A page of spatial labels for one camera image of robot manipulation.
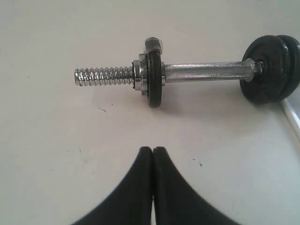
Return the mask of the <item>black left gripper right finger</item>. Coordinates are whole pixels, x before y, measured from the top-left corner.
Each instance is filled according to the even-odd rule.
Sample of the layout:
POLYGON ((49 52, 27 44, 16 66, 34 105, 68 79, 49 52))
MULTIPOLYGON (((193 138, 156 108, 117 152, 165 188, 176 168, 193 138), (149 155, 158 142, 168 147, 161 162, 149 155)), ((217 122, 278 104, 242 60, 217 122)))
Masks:
POLYGON ((186 182, 166 148, 153 150, 154 205, 157 225, 237 225, 186 182))

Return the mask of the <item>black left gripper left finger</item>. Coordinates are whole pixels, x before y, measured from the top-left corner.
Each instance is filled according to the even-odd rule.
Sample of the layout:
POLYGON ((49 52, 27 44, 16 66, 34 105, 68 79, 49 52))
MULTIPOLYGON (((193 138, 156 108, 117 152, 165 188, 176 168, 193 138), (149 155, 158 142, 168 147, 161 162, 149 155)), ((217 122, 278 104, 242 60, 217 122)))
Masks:
POLYGON ((150 225, 153 201, 152 150, 141 147, 119 185, 75 225, 150 225))

